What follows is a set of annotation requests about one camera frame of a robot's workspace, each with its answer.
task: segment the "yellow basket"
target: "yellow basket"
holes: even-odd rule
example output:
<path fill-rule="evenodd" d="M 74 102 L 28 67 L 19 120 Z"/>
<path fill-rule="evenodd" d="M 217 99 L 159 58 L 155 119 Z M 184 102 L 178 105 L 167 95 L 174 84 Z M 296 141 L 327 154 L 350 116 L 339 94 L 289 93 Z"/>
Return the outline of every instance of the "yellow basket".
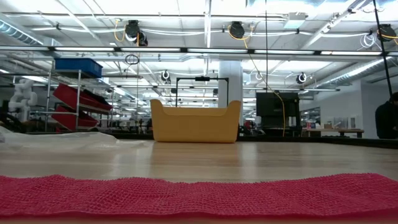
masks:
<path fill-rule="evenodd" d="M 240 101 L 227 108 L 163 107 L 151 100 L 154 138 L 159 142 L 234 143 L 238 134 Z"/>

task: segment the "white column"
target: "white column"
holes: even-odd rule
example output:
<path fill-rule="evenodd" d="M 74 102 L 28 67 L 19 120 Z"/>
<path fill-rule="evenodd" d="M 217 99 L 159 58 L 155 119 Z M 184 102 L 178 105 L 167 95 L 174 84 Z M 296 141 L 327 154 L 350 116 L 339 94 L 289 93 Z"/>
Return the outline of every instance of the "white column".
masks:
<path fill-rule="evenodd" d="M 218 68 L 218 78 L 229 78 L 228 101 L 239 100 L 243 102 L 243 68 L 241 61 L 220 61 Z M 218 81 L 218 107 L 225 108 L 226 104 L 227 82 Z M 241 116 L 239 123 L 243 124 L 243 106 L 241 107 Z"/>

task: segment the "table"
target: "table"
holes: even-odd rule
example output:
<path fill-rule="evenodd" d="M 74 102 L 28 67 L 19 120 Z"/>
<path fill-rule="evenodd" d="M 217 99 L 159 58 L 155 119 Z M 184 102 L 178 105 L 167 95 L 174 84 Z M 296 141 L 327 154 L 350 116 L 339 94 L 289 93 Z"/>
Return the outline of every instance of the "table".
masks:
<path fill-rule="evenodd" d="M 362 133 L 365 131 L 362 129 L 307 129 L 303 128 L 302 130 L 302 136 L 308 136 L 311 137 L 311 133 L 320 133 L 320 132 L 338 132 L 340 133 L 340 136 L 344 136 L 345 133 L 356 133 L 357 138 L 362 138 Z"/>

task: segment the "white robot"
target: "white robot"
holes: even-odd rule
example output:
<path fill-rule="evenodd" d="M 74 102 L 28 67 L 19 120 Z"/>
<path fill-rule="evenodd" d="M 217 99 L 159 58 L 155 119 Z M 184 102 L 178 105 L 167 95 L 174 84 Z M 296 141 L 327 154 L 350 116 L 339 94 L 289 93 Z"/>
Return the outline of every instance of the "white robot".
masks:
<path fill-rule="evenodd" d="M 8 103 L 8 108 L 11 112 L 15 111 L 17 108 L 21 109 L 21 122 L 29 119 L 30 106 L 35 106 L 37 104 L 37 94 L 32 91 L 33 84 L 33 80 L 19 80 L 19 84 L 15 84 L 14 95 Z"/>

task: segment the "red mesh fabric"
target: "red mesh fabric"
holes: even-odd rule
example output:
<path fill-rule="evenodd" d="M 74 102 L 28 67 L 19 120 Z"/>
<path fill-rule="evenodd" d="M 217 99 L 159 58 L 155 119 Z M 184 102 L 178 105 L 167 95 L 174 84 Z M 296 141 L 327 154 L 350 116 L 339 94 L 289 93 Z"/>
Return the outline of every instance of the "red mesh fabric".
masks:
<path fill-rule="evenodd" d="M 254 184 L 158 179 L 76 180 L 0 176 L 0 216 L 207 214 L 220 217 L 349 217 L 398 213 L 398 182 L 339 174 Z"/>

